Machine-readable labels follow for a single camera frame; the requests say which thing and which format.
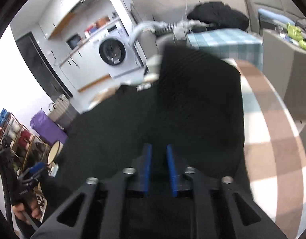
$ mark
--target washing machine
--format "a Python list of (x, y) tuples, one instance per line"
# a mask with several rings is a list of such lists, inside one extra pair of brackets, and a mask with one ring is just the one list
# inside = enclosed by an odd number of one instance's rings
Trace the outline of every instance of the washing machine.
[(92, 38), (93, 47), (103, 62), (99, 67), (106, 67), (112, 78), (119, 78), (142, 68), (135, 48), (128, 45), (128, 39), (120, 20), (109, 24)]

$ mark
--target black door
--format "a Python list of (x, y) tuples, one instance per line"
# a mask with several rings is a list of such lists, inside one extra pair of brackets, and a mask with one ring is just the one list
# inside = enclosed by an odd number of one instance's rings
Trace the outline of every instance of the black door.
[(99, 54), (104, 62), (111, 66), (117, 66), (124, 61), (126, 51), (121, 41), (108, 38), (100, 45)]
[(53, 101), (62, 93), (67, 98), (72, 97), (72, 93), (52, 69), (31, 32), (18, 39), (16, 44), (31, 73)]

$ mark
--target green item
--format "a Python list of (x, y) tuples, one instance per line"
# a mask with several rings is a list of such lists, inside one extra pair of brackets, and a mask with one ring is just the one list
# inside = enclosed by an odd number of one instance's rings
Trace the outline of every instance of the green item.
[(299, 47), (303, 48), (304, 50), (306, 50), (306, 42), (301, 40), (299, 41)]
[(298, 42), (303, 40), (301, 30), (296, 27), (291, 25), (290, 23), (287, 23), (287, 30), (288, 30), (288, 36)]

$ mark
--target black jacket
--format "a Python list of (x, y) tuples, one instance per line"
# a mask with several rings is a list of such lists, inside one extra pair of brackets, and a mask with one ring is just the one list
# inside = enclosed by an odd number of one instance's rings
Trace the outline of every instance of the black jacket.
[(207, 24), (216, 23), (216, 27), (208, 30), (220, 28), (239, 28), (247, 30), (249, 19), (242, 12), (232, 9), (222, 2), (208, 2), (195, 6), (188, 14), (189, 20), (198, 20)]

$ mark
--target human hand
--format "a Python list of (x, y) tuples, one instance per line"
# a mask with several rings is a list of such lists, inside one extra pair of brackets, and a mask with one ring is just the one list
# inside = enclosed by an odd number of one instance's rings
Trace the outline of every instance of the human hand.
[[(37, 198), (34, 197), (30, 201), (28, 201), (28, 206), (32, 210), (31, 216), (36, 219), (40, 219), (42, 216), (42, 212), (39, 208)], [(30, 225), (29, 221), (26, 219), (26, 217), (23, 215), (22, 211), (25, 211), (25, 206), (23, 203), (19, 203), (15, 206), (12, 206), (12, 210), (15, 213), (15, 216), (21, 220), (24, 221), (26, 224)]]

